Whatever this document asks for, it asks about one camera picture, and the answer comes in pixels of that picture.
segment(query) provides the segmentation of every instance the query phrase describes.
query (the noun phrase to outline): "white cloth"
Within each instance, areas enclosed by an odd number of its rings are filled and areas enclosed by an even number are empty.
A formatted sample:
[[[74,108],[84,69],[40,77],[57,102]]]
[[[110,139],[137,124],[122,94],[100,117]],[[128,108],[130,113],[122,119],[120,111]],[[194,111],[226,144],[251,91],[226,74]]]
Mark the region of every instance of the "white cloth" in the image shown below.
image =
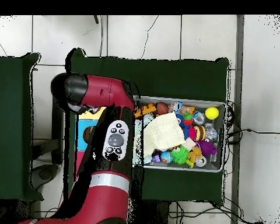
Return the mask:
[[[191,138],[187,138],[185,140],[185,143],[182,143],[181,145],[183,145],[186,149],[191,151],[192,148],[196,146],[196,143]]]
[[[155,149],[169,149],[185,143],[183,130],[175,113],[167,113],[152,120],[143,131],[143,156],[149,156]]]

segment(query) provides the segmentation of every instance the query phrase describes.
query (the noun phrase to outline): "blue toy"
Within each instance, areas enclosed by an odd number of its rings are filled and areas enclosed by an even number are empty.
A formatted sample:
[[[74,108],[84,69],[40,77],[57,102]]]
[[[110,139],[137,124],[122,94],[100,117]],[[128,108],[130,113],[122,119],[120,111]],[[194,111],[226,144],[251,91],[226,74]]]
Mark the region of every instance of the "blue toy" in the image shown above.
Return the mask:
[[[171,152],[169,151],[165,151],[161,153],[161,161],[164,163],[170,163],[173,161],[173,156],[171,154]]]
[[[189,129],[191,128],[191,126],[184,123],[184,117],[181,114],[176,114],[176,117],[179,121],[178,123],[180,124],[181,129],[183,129],[184,139],[187,140],[187,138],[189,137]]]

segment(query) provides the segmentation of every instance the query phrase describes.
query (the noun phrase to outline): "purple toy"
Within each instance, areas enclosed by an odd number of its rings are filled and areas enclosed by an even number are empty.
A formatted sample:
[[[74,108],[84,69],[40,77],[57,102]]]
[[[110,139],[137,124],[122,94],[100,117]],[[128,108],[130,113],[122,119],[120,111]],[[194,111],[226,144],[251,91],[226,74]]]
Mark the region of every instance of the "purple toy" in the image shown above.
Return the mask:
[[[154,155],[152,156],[152,162],[160,162],[160,156],[157,154],[157,155]]]
[[[206,140],[197,141],[196,144],[199,145],[201,152],[205,157],[215,155],[217,152],[216,146],[214,146],[211,142],[208,142]]]

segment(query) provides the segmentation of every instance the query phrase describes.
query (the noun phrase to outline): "brown toy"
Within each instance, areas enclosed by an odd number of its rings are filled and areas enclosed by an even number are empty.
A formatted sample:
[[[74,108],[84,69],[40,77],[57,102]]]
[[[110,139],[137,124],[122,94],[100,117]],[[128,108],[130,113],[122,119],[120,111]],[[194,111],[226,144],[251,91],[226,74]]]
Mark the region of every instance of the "brown toy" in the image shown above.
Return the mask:
[[[156,111],[156,107],[152,104],[152,103],[149,103],[147,106],[143,106],[142,107],[142,114],[145,115],[147,113],[152,113],[153,111]],[[137,109],[136,113],[135,114],[135,117],[136,118],[139,118],[141,115],[141,109]]]
[[[205,139],[205,128],[201,125],[194,126],[194,130],[196,131],[195,141],[202,141]]]
[[[83,133],[83,139],[84,139],[84,142],[86,142],[88,144],[88,139],[90,137],[90,133],[93,129],[93,126],[91,127],[87,127],[85,130],[84,130],[84,133]]]
[[[169,109],[168,106],[163,102],[158,102],[156,104],[156,111],[159,115],[167,114]]]
[[[195,163],[196,158],[200,158],[202,156],[201,149],[199,147],[193,147],[192,150],[188,154],[188,159]]]
[[[195,111],[195,107],[188,107],[188,106],[182,105],[181,109],[180,109],[180,114],[181,115],[185,115],[186,113],[193,114],[194,111]]]

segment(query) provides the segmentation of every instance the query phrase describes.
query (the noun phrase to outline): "green spiky toy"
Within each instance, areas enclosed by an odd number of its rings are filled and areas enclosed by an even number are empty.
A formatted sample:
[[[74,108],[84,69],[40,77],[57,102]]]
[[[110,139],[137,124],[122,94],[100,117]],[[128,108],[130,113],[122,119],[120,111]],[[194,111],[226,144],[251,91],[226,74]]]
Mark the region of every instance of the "green spiky toy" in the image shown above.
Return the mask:
[[[179,165],[185,164],[188,160],[189,150],[186,149],[183,145],[180,145],[179,148],[171,152],[173,161]]]

